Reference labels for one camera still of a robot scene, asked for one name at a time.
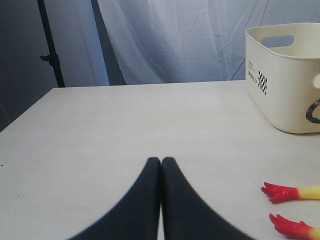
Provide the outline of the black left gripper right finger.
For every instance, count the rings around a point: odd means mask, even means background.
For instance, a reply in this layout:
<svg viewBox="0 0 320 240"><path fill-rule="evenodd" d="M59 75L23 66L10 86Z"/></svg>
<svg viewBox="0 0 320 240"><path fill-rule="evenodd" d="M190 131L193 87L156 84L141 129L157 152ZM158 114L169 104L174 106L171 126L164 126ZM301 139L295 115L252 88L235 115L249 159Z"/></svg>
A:
<svg viewBox="0 0 320 240"><path fill-rule="evenodd" d="M176 160L162 160L162 222L166 240L251 240L196 193Z"/></svg>

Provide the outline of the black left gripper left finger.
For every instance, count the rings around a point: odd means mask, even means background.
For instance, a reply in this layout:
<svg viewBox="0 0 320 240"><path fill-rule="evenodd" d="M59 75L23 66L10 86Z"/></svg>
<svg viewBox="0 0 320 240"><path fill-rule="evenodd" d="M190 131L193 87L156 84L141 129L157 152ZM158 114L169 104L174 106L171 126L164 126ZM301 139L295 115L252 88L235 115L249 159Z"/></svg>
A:
<svg viewBox="0 0 320 240"><path fill-rule="evenodd" d="M72 240L156 240L161 205L161 162L147 159L121 200Z"/></svg>

